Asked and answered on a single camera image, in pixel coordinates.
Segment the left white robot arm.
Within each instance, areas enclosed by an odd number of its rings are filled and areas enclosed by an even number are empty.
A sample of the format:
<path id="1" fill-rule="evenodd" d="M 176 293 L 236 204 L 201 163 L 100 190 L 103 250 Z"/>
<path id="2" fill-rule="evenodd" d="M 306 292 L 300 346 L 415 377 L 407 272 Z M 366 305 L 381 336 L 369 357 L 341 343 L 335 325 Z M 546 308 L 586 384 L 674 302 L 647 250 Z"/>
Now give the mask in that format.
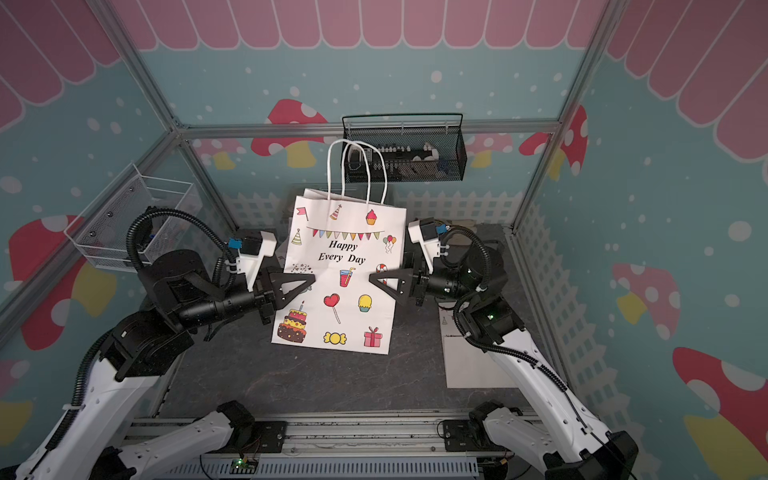
<path id="1" fill-rule="evenodd" d="M 216 333 L 249 313 L 273 323 L 278 311 L 315 280 L 311 274 L 282 271 L 274 259 L 275 237 L 255 230 L 241 230 L 230 241 L 214 237 L 220 257 L 213 269 L 189 249 L 145 263 L 138 242 L 159 217 L 183 220 L 212 235 L 202 220 L 173 208 L 151 207 L 132 222 L 126 251 L 146 290 L 147 306 L 125 317 L 86 351 L 71 402 L 56 427 L 26 461 L 4 468 L 3 478 L 152 478 L 211 451 L 244 454 L 259 449 L 263 429 L 236 401 L 149 442 L 125 448 L 111 443 L 145 393 L 193 347 L 200 328 Z"/>

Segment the white paper gift bag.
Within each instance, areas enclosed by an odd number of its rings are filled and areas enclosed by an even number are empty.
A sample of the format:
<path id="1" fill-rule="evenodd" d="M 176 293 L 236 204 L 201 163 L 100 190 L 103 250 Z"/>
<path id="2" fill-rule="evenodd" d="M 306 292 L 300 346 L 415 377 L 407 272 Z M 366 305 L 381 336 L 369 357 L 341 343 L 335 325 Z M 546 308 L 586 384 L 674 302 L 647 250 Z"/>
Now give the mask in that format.
<path id="1" fill-rule="evenodd" d="M 452 302 L 439 302 L 440 332 L 449 389 L 515 388 L 507 375 L 487 354 L 471 346 L 461 336 L 453 320 Z"/>

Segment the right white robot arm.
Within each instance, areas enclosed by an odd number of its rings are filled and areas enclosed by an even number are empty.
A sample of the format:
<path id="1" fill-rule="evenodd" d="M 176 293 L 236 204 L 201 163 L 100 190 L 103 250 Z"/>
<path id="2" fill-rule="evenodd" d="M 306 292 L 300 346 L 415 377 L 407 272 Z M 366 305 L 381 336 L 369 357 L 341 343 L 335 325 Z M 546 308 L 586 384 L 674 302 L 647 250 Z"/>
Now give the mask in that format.
<path id="1" fill-rule="evenodd" d="M 540 423 L 497 402 L 474 410 L 480 435 L 516 455 L 547 479 L 632 479 L 639 448 L 593 414 L 545 359 L 504 298 L 509 277 L 501 251 L 472 230 L 435 219 L 407 227 L 412 243 L 397 270 L 369 281 L 399 303 L 426 297 L 449 301 L 460 336 L 488 355 L 512 380 Z"/>

